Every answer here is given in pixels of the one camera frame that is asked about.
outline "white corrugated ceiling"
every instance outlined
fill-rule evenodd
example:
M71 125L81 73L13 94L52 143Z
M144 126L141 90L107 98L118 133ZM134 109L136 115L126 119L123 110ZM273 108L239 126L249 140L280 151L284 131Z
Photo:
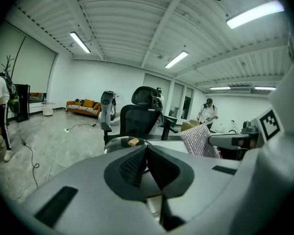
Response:
M266 0L17 0L74 59L132 65L209 91L215 85L276 85L290 66L284 12L235 29L226 19ZM91 50L70 37L76 31ZM181 51L189 56L170 69Z

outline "ceiling light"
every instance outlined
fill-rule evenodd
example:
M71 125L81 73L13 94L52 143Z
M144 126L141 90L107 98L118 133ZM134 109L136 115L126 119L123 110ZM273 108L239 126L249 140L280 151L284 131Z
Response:
M210 89L213 91L217 91L217 90L221 91L221 90L230 90L231 88L228 86L225 86L225 87L211 87Z
M226 20L226 23L230 26L231 29L234 29L254 19L281 11L284 11L284 7L282 4L277 1L268 2L244 13L241 13L231 19L228 19Z
M90 53L90 50L87 48L87 46L84 44L84 42L81 40L81 38L78 36L78 34L76 32L73 31L70 33L70 35L79 44L79 46L82 47L82 49L85 52Z
M175 65L177 62L181 61L186 56L188 56L188 53L186 51L182 51L181 54L179 54L176 58L174 58L171 62L169 62L165 67L167 69L171 68L173 65Z
M260 91L274 91L276 87L262 87L262 86L255 86L255 90Z

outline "black mesh office chair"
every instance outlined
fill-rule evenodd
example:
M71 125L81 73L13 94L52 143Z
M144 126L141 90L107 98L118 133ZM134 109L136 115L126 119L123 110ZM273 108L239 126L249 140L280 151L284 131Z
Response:
M141 86L132 96L134 105L125 105L121 109L120 114L120 134L108 135L111 128L105 123L101 123L104 130L104 143L117 137L132 136L136 138L144 138L148 135L155 125L159 117L161 117L161 108L156 101L157 91L154 88ZM162 139L168 139L169 131L177 132L171 128L170 123L167 124Z

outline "floor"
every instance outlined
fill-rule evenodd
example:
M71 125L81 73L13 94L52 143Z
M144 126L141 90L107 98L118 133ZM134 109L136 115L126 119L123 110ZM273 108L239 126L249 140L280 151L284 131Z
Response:
M19 124L22 138L33 150L33 163L40 166L34 170L38 186L70 167L78 161L103 154L103 131L100 125L90 127L76 126L66 133L64 129L72 128L75 124L97 123L91 116L75 113L65 113L58 110L51 117L42 114L31 116L29 121ZM112 126L112 135L120 132L120 126ZM14 156L5 163L5 149L0 151L0 190L11 199L23 195L16 201L23 202L36 189L32 175L31 151L22 145L17 122L10 123L9 134ZM162 134L162 128L156 130Z

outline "roller shade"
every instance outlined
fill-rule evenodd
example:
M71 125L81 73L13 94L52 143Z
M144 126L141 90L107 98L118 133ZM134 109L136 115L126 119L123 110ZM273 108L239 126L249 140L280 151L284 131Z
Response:
M169 93L169 87L170 87L170 81L157 77L152 76L149 74L145 74L144 78L144 86L149 86L152 88L157 89L157 87L161 88L162 96L164 97L164 100L162 102L163 109L166 107L167 99L168 99L168 93Z
M11 72L9 72L9 74L12 74L14 61L24 38L25 36L22 33L9 24L3 23L0 26L0 72L3 71L3 66L1 64L6 66L6 56L11 55L11 59L14 58L14 60L10 62Z
M173 96L172 96L172 102L171 107L180 108L181 98L183 94L183 85L174 84L174 90L173 90Z
M15 63L12 80L28 84L30 91L46 93L55 53L26 37Z
M193 90L190 88L186 88L186 95L185 96L192 98L192 95L193 95Z

